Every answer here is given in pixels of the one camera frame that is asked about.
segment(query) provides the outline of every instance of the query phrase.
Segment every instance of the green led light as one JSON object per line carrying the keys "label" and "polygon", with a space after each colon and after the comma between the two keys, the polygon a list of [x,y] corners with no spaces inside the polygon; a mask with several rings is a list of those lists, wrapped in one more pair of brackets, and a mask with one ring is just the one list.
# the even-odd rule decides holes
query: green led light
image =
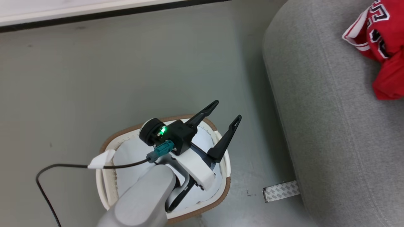
{"label": "green led light", "polygon": [[166,129],[166,127],[164,126],[164,127],[160,130],[160,134],[163,135],[166,130],[167,130],[167,129]]}

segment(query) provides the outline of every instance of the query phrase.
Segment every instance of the wall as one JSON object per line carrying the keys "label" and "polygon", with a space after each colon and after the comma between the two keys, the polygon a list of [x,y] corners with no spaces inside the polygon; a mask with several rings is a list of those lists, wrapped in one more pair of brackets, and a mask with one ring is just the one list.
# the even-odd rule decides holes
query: wall
{"label": "wall", "polygon": [[3,0],[0,26],[178,1],[183,0]]}

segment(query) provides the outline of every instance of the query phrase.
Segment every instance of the black baseboard edge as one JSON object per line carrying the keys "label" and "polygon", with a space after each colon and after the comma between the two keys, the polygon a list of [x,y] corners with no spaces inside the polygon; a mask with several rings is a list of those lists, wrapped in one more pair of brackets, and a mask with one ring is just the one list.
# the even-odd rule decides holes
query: black baseboard edge
{"label": "black baseboard edge", "polygon": [[170,2],[170,3],[165,3],[165,4],[142,6],[142,7],[121,9],[121,10],[115,10],[115,11],[86,14],[86,15],[80,15],[80,16],[74,16],[74,17],[57,18],[57,19],[46,20],[46,21],[35,21],[35,22],[29,22],[29,23],[23,23],[23,24],[2,26],[2,27],[0,27],[0,33],[14,32],[14,31],[19,31],[19,30],[26,30],[26,29],[32,29],[32,28],[38,28],[38,27],[47,27],[47,26],[67,24],[67,23],[75,23],[75,22],[80,22],[80,21],[96,20],[96,19],[102,19],[102,18],[107,18],[107,17],[131,15],[131,14],[135,14],[135,13],[159,11],[159,10],[171,9],[171,8],[195,6],[195,5],[208,4],[208,3],[214,3],[214,2],[226,2],[226,1],[230,1],[230,0],[184,0],[184,1],[179,1],[179,2]]}

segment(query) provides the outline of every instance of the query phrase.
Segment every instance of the gray floor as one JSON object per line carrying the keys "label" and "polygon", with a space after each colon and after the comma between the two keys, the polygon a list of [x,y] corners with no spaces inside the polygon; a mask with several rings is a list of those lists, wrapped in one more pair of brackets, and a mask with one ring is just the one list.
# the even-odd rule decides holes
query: gray floor
{"label": "gray floor", "polygon": [[[264,203],[294,179],[261,57],[284,0],[234,0],[0,34],[0,226],[56,226],[34,177],[88,163],[114,132],[151,117],[195,113],[225,132],[231,189],[222,204],[173,226],[315,226],[299,196]],[[41,178],[62,226],[95,226],[104,209],[91,170]]]}

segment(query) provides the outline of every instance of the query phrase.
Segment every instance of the white trim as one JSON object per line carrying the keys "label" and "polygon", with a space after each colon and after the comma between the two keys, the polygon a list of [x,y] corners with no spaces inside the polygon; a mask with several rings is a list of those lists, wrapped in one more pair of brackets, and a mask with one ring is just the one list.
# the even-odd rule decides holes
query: white trim
{"label": "white trim", "polygon": [[356,21],[351,24],[351,26],[344,32],[342,35],[343,40],[347,41],[351,45],[354,45],[356,48],[360,47],[368,47],[368,42],[357,44],[354,41],[354,38],[356,38],[359,35],[359,32],[362,30],[363,26],[365,25],[366,19],[368,17],[368,11],[369,8],[367,8],[364,12],[362,12],[359,17],[356,19]]}
{"label": "white trim", "polygon": [[367,46],[356,46],[356,48],[358,50],[360,50],[360,51],[366,51],[366,50],[370,49],[370,46],[369,45],[367,45]]}
{"label": "white trim", "polygon": [[120,0],[114,2],[104,2],[91,4],[86,6],[77,6],[71,8],[63,8],[35,13],[26,13],[19,15],[11,15],[0,17],[0,26],[29,23],[35,21],[52,20],[63,17],[74,17],[85,14],[101,13],[127,8],[135,8],[141,6],[158,5],[169,2],[180,2],[185,0]]}

